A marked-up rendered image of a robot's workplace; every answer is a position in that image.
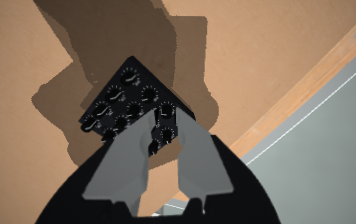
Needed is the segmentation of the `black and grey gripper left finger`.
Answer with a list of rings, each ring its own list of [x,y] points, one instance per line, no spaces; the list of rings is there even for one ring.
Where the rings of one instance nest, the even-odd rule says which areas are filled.
[[[154,108],[104,143],[60,186],[35,224],[87,224],[109,218],[117,201],[127,204],[132,217],[138,216],[158,116],[159,108]]]

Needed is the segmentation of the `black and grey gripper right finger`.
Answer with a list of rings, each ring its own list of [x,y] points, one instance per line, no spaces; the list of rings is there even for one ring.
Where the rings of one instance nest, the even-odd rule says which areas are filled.
[[[202,200],[203,210],[235,224],[281,224],[265,189],[246,164],[217,136],[174,108],[178,188]]]

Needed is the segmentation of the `black knob box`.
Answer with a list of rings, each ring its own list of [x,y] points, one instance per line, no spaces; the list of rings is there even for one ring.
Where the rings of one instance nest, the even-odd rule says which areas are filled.
[[[151,131],[152,143],[148,146],[150,157],[178,136],[174,120],[176,107],[196,121],[194,113],[138,59],[131,56],[105,85],[79,122],[83,124],[83,132],[96,132],[102,136],[104,144],[150,110],[159,108],[158,124]]]

